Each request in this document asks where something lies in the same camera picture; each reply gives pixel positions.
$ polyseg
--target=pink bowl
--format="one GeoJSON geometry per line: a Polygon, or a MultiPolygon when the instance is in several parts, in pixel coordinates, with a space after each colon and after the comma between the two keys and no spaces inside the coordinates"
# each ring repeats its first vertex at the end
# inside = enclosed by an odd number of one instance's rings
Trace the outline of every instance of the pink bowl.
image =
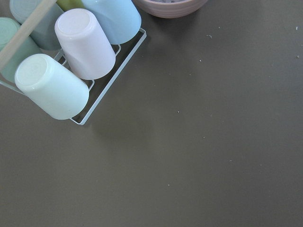
{"type": "Polygon", "coordinates": [[[132,0],[136,6],[156,17],[176,18],[188,15],[201,8],[208,0],[183,0],[163,3],[152,0],[132,0]]]}

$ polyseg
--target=tabletop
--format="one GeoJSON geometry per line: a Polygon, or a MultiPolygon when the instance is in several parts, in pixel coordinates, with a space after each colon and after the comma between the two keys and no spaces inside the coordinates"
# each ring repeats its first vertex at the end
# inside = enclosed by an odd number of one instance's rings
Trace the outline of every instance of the tabletop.
{"type": "Polygon", "coordinates": [[[303,2],[139,11],[147,38],[84,126],[0,89],[0,226],[302,226],[303,2]]]}

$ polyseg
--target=wooden handle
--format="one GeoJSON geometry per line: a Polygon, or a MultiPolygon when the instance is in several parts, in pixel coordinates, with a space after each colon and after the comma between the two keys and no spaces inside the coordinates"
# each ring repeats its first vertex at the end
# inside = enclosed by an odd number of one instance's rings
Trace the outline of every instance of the wooden handle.
{"type": "Polygon", "coordinates": [[[5,67],[11,57],[16,53],[17,49],[56,2],[57,0],[42,0],[32,14],[21,25],[20,29],[0,52],[0,70],[5,67]]]}

